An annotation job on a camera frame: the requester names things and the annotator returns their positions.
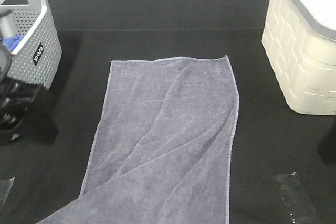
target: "clear tape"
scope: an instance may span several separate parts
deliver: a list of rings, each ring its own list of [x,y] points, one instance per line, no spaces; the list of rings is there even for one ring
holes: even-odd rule
[[[321,224],[296,172],[273,177],[292,224]]]
[[[14,179],[15,178],[11,178],[8,180],[0,180],[0,212],[6,202],[9,191],[12,188]]]

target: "microfiber towel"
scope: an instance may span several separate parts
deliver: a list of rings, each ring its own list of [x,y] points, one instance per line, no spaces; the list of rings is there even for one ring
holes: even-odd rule
[[[228,224],[237,118],[227,57],[113,61],[80,196],[40,223]]]
[[[2,43],[11,51],[13,52],[14,49],[19,45],[21,40],[24,38],[23,35],[16,35],[14,37],[3,39]]]

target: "plastic basket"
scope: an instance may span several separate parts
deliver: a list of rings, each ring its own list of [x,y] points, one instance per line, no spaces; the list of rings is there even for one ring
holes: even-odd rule
[[[48,0],[28,0],[28,4],[0,5],[12,9],[17,35],[23,40],[12,52],[8,76],[49,88],[62,54]]]
[[[336,115],[334,0],[270,0],[262,43],[287,104]]]

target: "black fabric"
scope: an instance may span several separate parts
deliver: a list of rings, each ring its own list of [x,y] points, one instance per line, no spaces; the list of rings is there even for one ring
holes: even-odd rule
[[[0,179],[16,177],[0,213],[1,223],[36,223],[78,197],[111,60],[224,54],[233,66],[240,96],[230,222],[287,223],[272,177],[296,171],[322,223],[334,223],[336,154],[330,150],[336,145],[336,123],[332,116],[300,115],[286,105],[261,45],[268,0],[244,0],[251,9],[234,5],[241,0],[204,0],[198,6],[204,16],[192,8],[182,12],[176,4],[166,19],[161,19],[164,11],[150,9],[161,6],[162,0],[151,0],[151,5],[130,3],[129,12],[118,17],[113,12],[126,8],[125,0],[109,5],[94,0],[91,6],[85,1],[49,0],[63,49],[50,88],[59,99],[54,120],[60,132],[53,145],[23,137],[0,146]],[[205,13],[208,5],[226,4],[230,6],[222,12]],[[98,8],[104,16],[98,15]],[[140,13],[148,14],[148,19],[137,17]],[[186,22],[177,25],[177,19]]]

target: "white bin textured pattern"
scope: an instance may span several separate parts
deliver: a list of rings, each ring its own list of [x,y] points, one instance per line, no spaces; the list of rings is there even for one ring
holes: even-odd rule
[[[292,0],[270,0],[262,43],[294,111],[336,114],[336,41],[317,34]]]

